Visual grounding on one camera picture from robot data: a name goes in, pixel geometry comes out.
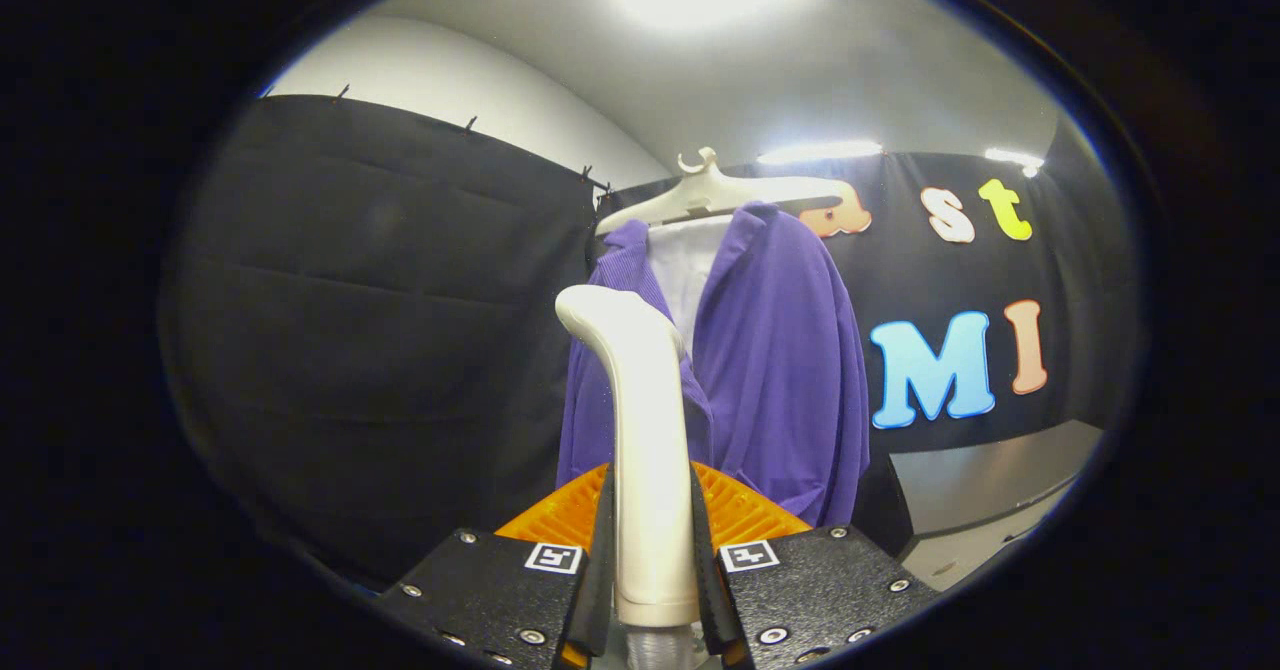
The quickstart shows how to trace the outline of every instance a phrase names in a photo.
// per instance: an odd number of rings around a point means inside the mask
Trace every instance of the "black metal plate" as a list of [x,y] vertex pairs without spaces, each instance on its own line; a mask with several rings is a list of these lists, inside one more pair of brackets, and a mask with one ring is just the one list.
[[[463,532],[475,542],[462,542]],[[526,568],[536,547],[458,530],[375,605],[415,634],[435,642],[452,642],[443,633],[461,639],[466,644],[456,650],[481,665],[507,667],[490,655],[497,653],[511,660],[512,667],[552,670],[559,665],[564,626],[588,557],[577,548],[573,574]],[[404,592],[406,585],[421,594]],[[541,633],[545,642],[521,639],[521,630],[530,629]]]
[[[918,580],[892,557],[852,528],[832,537],[832,528],[817,528],[768,541],[776,565],[730,573],[719,553],[724,582],[746,637],[748,656],[755,670],[791,667],[805,653],[841,651],[849,637],[863,628],[873,632],[923,610],[937,592]],[[748,548],[744,564],[767,555]],[[755,560],[768,562],[768,559]],[[890,587],[909,584],[900,592]],[[781,642],[760,642],[773,628],[786,630]]]

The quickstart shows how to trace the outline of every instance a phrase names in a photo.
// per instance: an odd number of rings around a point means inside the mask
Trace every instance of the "white wall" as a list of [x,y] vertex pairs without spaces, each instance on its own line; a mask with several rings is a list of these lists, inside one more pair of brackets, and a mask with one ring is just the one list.
[[275,81],[270,95],[337,95],[411,110],[475,131],[623,188],[668,170],[608,118],[531,68],[419,20],[360,17]]

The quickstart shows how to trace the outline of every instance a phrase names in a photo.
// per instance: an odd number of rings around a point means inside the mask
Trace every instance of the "black curtain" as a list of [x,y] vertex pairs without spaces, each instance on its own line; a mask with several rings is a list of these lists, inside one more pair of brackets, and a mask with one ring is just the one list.
[[590,188],[394,108],[256,101],[160,301],[192,446],[265,534],[371,583],[554,487]]
[[[972,418],[942,411],[928,420],[914,395],[916,419],[905,428],[870,430],[872,466],[859,486],[854,524],[896,553],[913,532],[888,455],[997,442],[1075,419],[1106,430],[1123,423],[1133,401],[1147,329],[1140,323],[1139,247],[1132,208],[1107,179],[1083,137],[1061,122],[1043,168],[946,154],[887,154],[788,165],[724,168],[736,177],[805,176],[849,182],[872,214],[859,233],[824,240],[849,288],[863,337],[872,411],[882,406],[884,360],[868,338],[878,324],[909,320],[934,352],[957,313],[987,314],[987,363],[996,406]],[[996,178],[1020,202],[1032,237],[1015,241],[996,222],[979,187]],[[666,192],[678,178],[621,190],[603,197],[600,218]],[[927,187],[950,190],[973,223],[969,243],[942,241],[920,201]],[[588,243],[589,259],[603,252]],[[1015,395],[1015,338],[1004,310],[1019,300],[1041,305],[1039,332],[1047,384]]]

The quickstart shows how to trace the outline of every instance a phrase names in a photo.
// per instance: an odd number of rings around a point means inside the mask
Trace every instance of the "white hanger hook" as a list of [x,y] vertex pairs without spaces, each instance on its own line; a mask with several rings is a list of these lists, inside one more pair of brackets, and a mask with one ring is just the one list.
[[676,154],[676,164],[680,165],[680,169],[684,170],[686,176],[695,176],[698,173],[705,172],[716,167],[714,150],[712,150],[710,147],[703,147],[701,150],[698,151],[698,154],[703,156],[703,163],[700,165],[686,165],[685,154],[684,152]]

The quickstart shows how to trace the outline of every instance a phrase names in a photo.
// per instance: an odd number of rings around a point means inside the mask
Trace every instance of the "garment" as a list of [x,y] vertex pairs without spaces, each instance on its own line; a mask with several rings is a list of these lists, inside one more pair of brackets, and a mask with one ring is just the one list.
[[[649,228],[604,240],[590,283],[634,291],[671,318]],[[813,525],[847,523],[867,469],[869,409],[849,292],[822,241],[774,205],[737,209],[712,263],[691,360],[681,361],[691,460]],[[612,460],[613,400],[589,347],[570,347],[557,484]]]

